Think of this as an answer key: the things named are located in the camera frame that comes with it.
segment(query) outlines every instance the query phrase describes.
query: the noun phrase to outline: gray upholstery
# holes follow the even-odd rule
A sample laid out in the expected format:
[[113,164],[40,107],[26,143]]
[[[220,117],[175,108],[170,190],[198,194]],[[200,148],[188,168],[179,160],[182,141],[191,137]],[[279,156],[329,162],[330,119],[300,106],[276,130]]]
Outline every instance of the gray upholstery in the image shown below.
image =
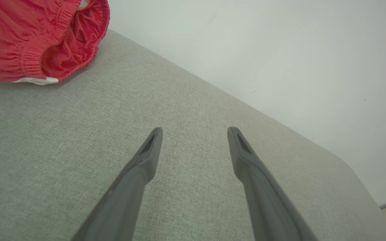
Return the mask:
[[0,83],[0,240],[69,240],[155,127],[163,146],[134,240],[254,240],[229,126],[320,240],[386,241],[386,219],[341,159],[110,30],[63,83]]

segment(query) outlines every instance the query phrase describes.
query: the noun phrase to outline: red shorts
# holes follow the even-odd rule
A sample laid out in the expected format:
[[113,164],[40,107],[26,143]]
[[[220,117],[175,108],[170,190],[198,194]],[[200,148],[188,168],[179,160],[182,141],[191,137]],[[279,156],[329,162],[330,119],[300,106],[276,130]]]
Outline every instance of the red shorts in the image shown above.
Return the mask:
[[107,0],[0,0],[0,81],[62,81],[86,67],[108,28]]

